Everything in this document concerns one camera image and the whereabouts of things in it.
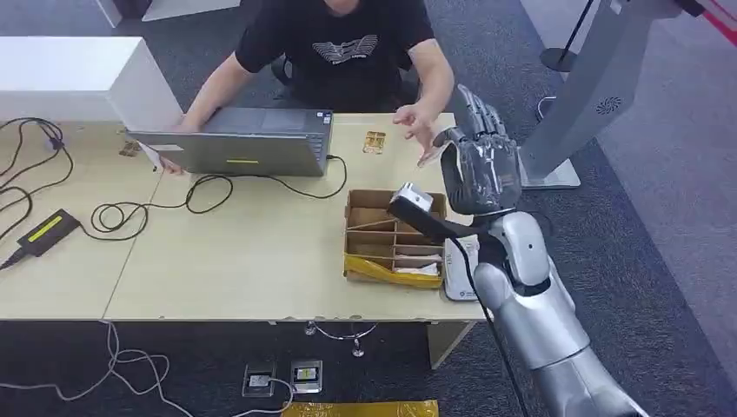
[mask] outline yellow plastic bag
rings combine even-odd
[[[437,401],[319,404],[296,402],[282,417],[440,417]]]
[[[442,285],[442,278],[440,276],[399,274],[377,263],[347,254],[345,255],[345,269],[346,271],[353,271],[358,274],[370,276],[378,281],[392,284],[409,285],[418,288],[439,288]]]

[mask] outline t-shirt logo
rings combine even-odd
[[[329,63],[338,65],[354,58],[368,58],[374,53],[379,36],[366,35],[361,39],[336,45],[332,42],[313,43],[312,47]]]

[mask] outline cable plug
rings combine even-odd
[[[0,265],[0,271],[10,268],[13,265],[19,263],[23,260],[23,258],[26,257],[26,255],[27,253],[25,252],[25,250],[23,250],[23,248],[18,249],[13,253],[13,255],[10,256],[10,258],[8,258],[7,261],[5,261],[5,263],[3,263],[3,265]]]
[[[64,147],[64,142],[62,142],[61,139],[57,139],[55,137],[50,137],[49,142],[51,143],[51,147],[54,150],[61,150],[61,148]]]

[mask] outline silver robotic arm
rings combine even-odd
[[[532,371],[550,415],[647,416],[590,347],[534,217],[504,215],[488,233],[484,239],[501,243],[508,265],[480,258],[476,293]]]
[[[435,219],[425,209],[432,198],[412,184],[396,193],[389,212],[438,242],[478,235],[479,263],[469,280],[532,372],[551,416],[647,416],[592,350],[537,221],[515,210],[521,196],[515,141],[494,108],[459,90],[474,134],[448,129],[435,146],[445,148],[441,165],[451,208],[473,215],[473,223]]]

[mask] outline silver laptop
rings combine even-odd
[[[331,110],[218,110],[193,134],[128,135],[194,174],[323,176]]]

